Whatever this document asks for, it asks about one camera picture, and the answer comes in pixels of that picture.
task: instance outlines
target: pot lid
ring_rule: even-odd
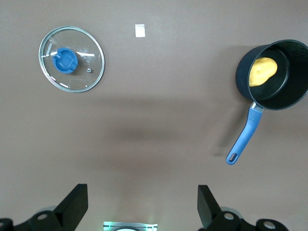
[[[92,35],[78,27],[63,26],[43,39],[39,63],[46,78],[57,88],[84,92],[100,81],[105,61]]]

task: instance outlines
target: yellow potato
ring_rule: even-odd
[[[271,58],[257,59],[251,67],[249,86],[255,87],[265,83],[277,71],[277,63]]]

